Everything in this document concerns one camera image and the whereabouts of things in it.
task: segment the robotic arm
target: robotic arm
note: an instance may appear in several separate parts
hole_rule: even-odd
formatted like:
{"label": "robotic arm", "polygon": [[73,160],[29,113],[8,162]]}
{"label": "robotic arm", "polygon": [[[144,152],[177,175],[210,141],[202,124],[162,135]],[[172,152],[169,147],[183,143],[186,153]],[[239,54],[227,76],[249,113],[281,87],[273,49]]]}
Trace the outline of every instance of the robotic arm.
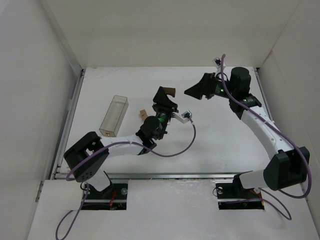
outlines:
{"label": "robotic arm", "polygon": [[[216,58],[214,61],[217,68],[220,69],[220,59]],[[229,99],[222,80],[219,78],[220,74],[220,71],[217,74],[205,73],[199,83],[187,89],[184,93],[199,100],[202,99],[203,95],[207,99],[214,95]],[[227,89],[237,101],[262,116],[265,122],[270,123],[277,129],[265,113],[259,100],[249,93],[250,82],[249,71],[243,67],[235,67],[231,71],[230,80],[225,83]],[[306,181],[307,168],[291,144],[273,132],[266,126],[265,122],[261,122],[254,114],[231,99],[229,99],[229,106],[237,117],[257,136],[270,158],[270,163],[265,169],[234,176],[232,184],[239,196],[241,192],[245,192],[247,189],[268,187],[276,191]],[[307,148],[300,147],[299,149],[309,162],[310,153]]]}
{"label": "robotic arm", "polygon": [[[100,137],[91,131],[65,152],[64,159],[77,182],[86,181],[90,189],[93,187],[102,196],[108,196],[112,191],[112,183],[107,174],[99,169],[107,158],[147,154],[149,150],[143,146],[150,150],[154,149],[157,146],[154,140],[161,140],[168,133],[166,129],[172,117],[182,123],[189,120],[191,113],[188,111],[182,116],[179,115],[178,105],[168,98],[166,89],[159,87],[153,98],[152,108],[155,116],[148,116],[136,134],[124,137]],[[102,148],[112,144],[115,145],[101,151]]]}

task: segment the purple cable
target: purple cable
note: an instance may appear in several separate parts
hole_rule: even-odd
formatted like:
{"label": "purple cable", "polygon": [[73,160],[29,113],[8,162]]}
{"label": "purple cable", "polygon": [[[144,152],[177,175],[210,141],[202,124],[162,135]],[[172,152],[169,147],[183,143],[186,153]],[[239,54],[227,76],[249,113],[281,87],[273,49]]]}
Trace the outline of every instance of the purple cable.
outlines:
{"label": "purple cable", "polygon": [[271,203],[269,200],[265,200],[264,198],[260,198],[260,197],[257,197],[257,198],[250,198],[250,199],[245,199],[245,200],[239,200],[239,201],[228,201],[228,203],[230,204],[240,204],[240,203],[247,203],[247,202],[251,202],[251,201],[264,201],[268,204],[270,204],[278,213],[280,213],[284,218],[288,219],[289,221],[292,220],[292,217],[291,217],[291,214],[289,212],[289,210],[287,209],[287,207],[276,197],[274,196],[273,194],[271,194],[270,192],[266,191],[266,190],[263,190],[260,188],[260,190],[268,195],[270,195],[271,197],[273,197],[275,200],[277,200],[278,203],[281,204],[281,206],[284,208],[284,210],[286,211],[286,213],[288,214],[288,216],[286,216],[282,211],[280,211],[279,208],[277,208],[273,203]]}
{"label": "purple cable", "polygon": [[75,179],[74,178],[70,178],[70,176],[77,170],[79,169],[83,164],[87,163],[88,161],[90,161],[90,159],[92,159],[94,156],[98,155],[99,153],[107,150],[108,148],[111,148],[115,145],[120,145],[120,144],[133,144],[133,145],[137,145],[137,146],[140,146],[146,150],[148,150],[149,152],[159,156],[159,157],[162,157],[162,158],[171,158],[171,157],[175,157],[175,156],[178,156],[180,154],[183,154],[185,151],[187,151],[191,146],[192,144],[194,143],[195,139],[196,139],[196,135],[197,135],[197,130],[196,130],[196,126],[194,124],[194,121],[189,118],[189,121],[191,122],[192,124],[192,127],[193,127],[193,139],[191,141],[191,143],[189,144],[189,146],[187,146],[184,150],[178,152],[178,153],[175,153],[175,154],[171,154],[171,155],[163,155],[161,153],[157,153],[156,151],[153,151],[152,149],[138,143],[138,142],[130,142],[130,141],[118,141],[118,142],[113,142],[107,146],[104,146],[103,148],[100,148],[98,151],[95,151],[93,154],[91,154],[90,156],[88,156],[85,160],[81,161],[78,165],[76,165],[74,168],[72,168],[72,170],[67,174],[67,176],[65,177],[65,180],[67,181],[74,181]]}
{"label": "purple cable", "polygon": [[82,199],[82,201],[81,201],[81,204],[80,204],[80,206],[79,206],[79,209],[76,211],[76,214],[75,214],[75,216],[74,216],[74,218],[73,218],[73,220],[72,220],[72,222],[71,222],[71,224],[70,224],[70,226],[69,226],[68,231],[66,232],[66,234],[64,235],[63,238],[59,239],[59,237],[58,237],[58,231],[59,231],[60,225],[61,225],[62,222],[65,220],[65,218],[66,218],[70,213],[72,213],[72,212],[75,211],[75,210],[70,210],[70,211],[68,211],[68,212],[66,213],[66,215],[64,215],[64,217],[60,220],[60,222],[59,222],[59,224],[58,224],[58,226],[56,227],[56,230],[55,230],[55,240],[64,240],[64,239],[66,239],[66,237],[67,237],[68,234],[70,233],[71,228],[72,228],[72,226],[74,225],[74,223],[75,223],[75,221],[76,221],[76,219],[77,219],[77,217],[78,217],[78,214],[80,213],[80,210],[82,209],[82,207],[83,207],[83,205],[84,205],[84,203],[85,203],[85,200],[87,199],[88,195],[89,195],[89,184],[87,183],[87,184],[86,184],[86,192],[85,192],[85,195],[84,195],[84,197],[83,197],[83,199]]}
{"label": "purple cable", "polygon": [[307,171],[307,177],[308,177],[308,187],[305,191],[304,194],[302,194],[301,196],[295,196],[295,195],[291,195],[283,190],[279,190],[279,192],[291,197],[291,198],[294,198],[294,199],[303,199],[305,198],[306,196],[309,195],[310,193],[310,190],[311,190],[311,183],[312,183],[312,179],[311,179],[311,172],[310,172],[310,168],[309,168],[309,165],[308,165],[308,162],[305,158],[305,156],[302,154],[302,152],[300,151],[300,149],[298,148],[298,146],[289,138],[287,137],[285,134],[283,134],[282,132],[280,132],[278,129],[276,129],[274,126],[272,126],[269,122],[266,122],[265,119],[260,116],[259,114],[257,114],[256,112],[254,112],[253,110],[251,110],[249,107],[247,107],[246,105],[242,104],[241,102],[237,101],[229,92],[227,86],[226,86],[226,82],[225,82],[225,77],[224,77],[224,68],[223,68],[223,65],[224,65],[224,60],[225,60],[225,57],[226,55],[223,54],[222,57],[221,57],[221,79],[222,79],[222,85],[223,85],[223,88],[224,88],[224,91],[226,92],[226,94],[228,95],[228,97],[234,101],[236,104],[238,104],[239,106],[243,107],[245,110],[249,111],[250,113],[252,113],[254,116],[256,116],[258,119],[260,119],[263,123],[265,123],[272,131],[274,131],[276,134],[278,134],[279,136],[283,137],[288,143],[290,143],[293,148],[296,150],[296,152],[299,154],[299,156],[301,157],[305,167],[306,167],[306,171]]}

